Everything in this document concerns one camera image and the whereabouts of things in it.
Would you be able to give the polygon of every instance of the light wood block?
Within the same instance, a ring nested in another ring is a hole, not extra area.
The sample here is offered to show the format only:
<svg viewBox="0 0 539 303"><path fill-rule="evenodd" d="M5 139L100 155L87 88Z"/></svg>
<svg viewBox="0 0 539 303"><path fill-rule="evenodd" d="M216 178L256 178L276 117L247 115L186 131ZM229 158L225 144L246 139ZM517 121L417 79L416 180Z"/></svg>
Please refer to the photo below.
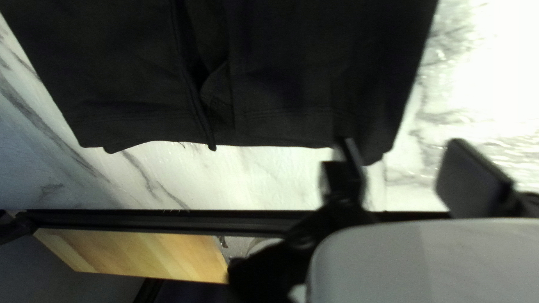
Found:
<svg viewBox="0 0 539 303"><path fill-rule="evenodd" d="M211 236L58 229L34 236L75 271L226 283Z"/></svg>

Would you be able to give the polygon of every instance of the black hoodie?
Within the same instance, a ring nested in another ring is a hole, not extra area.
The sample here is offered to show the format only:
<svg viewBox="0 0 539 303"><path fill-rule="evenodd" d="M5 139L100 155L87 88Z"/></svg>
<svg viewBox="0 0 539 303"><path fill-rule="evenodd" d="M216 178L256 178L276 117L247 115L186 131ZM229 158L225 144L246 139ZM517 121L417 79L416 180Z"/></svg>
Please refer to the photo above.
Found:
<svg viewBox="0 0 539 303"><path fill-rule="evenodd" d="M83 147L391 149L435 0L1 0Z"/></svg>

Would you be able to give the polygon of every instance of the black frame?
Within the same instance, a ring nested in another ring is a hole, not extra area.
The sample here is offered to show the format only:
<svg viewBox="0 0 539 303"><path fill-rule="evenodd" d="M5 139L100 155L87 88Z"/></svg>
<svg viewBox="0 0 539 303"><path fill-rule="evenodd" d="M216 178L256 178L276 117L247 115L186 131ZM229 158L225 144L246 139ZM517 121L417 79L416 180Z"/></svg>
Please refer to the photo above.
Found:
<svg viewBox="0 0 539 303"><path fill-rule="evenodd" d="M27 210L38 228L282 238L315 211L302 210ZM448 212L373 212L380 222L447 219Z"/></svg>

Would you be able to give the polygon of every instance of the hanging clothing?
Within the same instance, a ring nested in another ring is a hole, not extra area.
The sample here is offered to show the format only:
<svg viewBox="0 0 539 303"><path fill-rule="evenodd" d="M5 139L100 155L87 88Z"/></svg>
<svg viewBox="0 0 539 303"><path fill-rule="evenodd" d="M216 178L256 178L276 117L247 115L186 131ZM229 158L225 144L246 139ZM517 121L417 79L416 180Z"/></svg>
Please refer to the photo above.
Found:
<svg viewBox="0 0 539 303"><path fill-rule="evenodd" d="M435 0L2 0L83 147L391 149Z"/></svg>

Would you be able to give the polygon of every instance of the white marble wall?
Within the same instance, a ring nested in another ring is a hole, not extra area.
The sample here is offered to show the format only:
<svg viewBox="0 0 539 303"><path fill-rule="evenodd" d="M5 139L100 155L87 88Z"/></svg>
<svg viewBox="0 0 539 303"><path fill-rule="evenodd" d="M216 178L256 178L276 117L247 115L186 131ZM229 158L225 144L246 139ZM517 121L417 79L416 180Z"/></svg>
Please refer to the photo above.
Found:
<svg viewBox="0 0 539 303"><path fill-rule="evenodd" d="M520 39L534 36L522 24L536 25L533 18L520 16L531 6L440 0L395 148L368 167L370 208L445 209L432 184L452 137L470 140L520 188L539 189L537 59L522 44L533 39ZM81 148L1 18L0 132L5 209L314 209L319 162L332 155L287 147L220 146L215 153L172 142L113 155Z"/></svg>

